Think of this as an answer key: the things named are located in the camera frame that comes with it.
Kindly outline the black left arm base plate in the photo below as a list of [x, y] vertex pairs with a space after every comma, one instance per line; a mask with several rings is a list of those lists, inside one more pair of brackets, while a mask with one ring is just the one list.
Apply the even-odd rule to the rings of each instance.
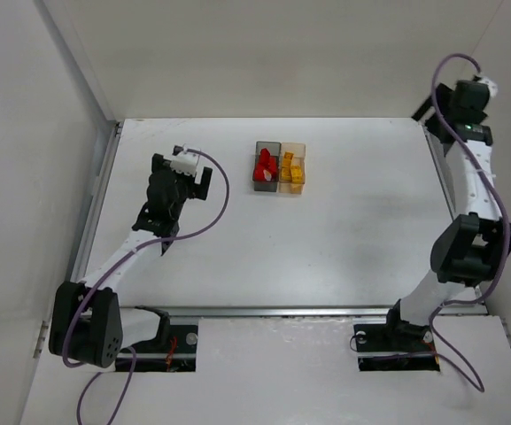
[[137, 373], [191, 373], [197, 369], [197, 324], [175, 324], [167, 337], [133, 345]]

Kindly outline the yellow lego brick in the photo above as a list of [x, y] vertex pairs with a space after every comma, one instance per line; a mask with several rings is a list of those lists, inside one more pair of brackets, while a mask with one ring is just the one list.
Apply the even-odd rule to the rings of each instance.
[[291, 161], [293, 160], [294, 154], [292, 152], [285, 152], [283, 155], [282, 166], [290, 167]]
[[291, 182], [292, 181], [292, 174], [291, 174], [290, 167], [284, 166], [281, 168], [280, 181], [281, 182]]

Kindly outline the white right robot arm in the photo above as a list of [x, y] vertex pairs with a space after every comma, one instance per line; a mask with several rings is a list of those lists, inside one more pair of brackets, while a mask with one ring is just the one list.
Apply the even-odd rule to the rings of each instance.
[[430, 316], [464, 290], [492, 281], [503, 254], [511, 252], [511, 223], [492, 194], [492, 132], [484, 111], [496, 95], [491, 80], [475, 76], [453, 89], [438, 84], [414, 114], [437, 145], [437, 160], [451, 203], [452, 222], [435, 241], [430, 270], [417, 287], [388, 312], [385, 335], [395, 342], [430, 340]]

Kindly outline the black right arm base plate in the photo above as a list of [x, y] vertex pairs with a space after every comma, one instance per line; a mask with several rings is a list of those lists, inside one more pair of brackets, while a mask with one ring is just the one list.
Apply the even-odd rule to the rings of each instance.
[[428, 327], [399, 328], [381, 323], [353, 325], [353, 349], [361, 372], [439, 372]]

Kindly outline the red yellow lego stack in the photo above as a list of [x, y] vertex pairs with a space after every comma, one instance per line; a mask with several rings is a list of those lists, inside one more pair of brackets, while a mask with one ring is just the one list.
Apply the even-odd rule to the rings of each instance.
[[252, 179], [255, 182], [271, 182], [274, 179], [274, 175], [265, 166], [257, 164], [254, 168]]

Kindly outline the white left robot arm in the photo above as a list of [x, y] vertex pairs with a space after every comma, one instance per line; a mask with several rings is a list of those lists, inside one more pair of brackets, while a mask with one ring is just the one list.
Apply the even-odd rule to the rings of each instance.
[[67, 367], [107, 368], [120, 351], [135, 344], [167, 340], [167, 313], [149, 306], [120, 306], [120, 291], [140, 271], [159, 260], [173, 242], [182, 240], [179, 219], [189, 199], [206, 200], [213, 170], [199, 170], [198, 149], [174, 147], [166, 158], [151, 159], [147, 199], [128, 237], [97, 270], [78, 282], [63, 282], [52, 309], [49, 350]]

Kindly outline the yellow lego plate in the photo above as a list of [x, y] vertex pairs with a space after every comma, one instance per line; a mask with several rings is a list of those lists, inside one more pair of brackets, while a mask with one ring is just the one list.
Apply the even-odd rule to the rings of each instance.
[[301, 166], [294, 165], [290, 167], [290, 178], [294, 184], [303, 184], [305, 181], [304, 171]]

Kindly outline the red lego brick from stack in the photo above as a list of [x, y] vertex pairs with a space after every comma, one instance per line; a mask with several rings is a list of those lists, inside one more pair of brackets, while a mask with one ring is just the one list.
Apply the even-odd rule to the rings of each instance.
[[259, 163], [265, 165], [269, 162], [271, 154], [268, 149], [262, 149], [259, 153]]

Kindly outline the red curved lego brick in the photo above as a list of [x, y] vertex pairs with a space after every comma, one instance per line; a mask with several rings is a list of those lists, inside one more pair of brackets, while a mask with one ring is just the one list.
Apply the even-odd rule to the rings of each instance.
[[276, 162], [276, 158], [275, 157], [271, 157], [269, 159], [269, 161], [267, 163], [267, 170], [272, 175], [276, 175], [277, 174], [278, 166], [277, 166], [277, 162]]

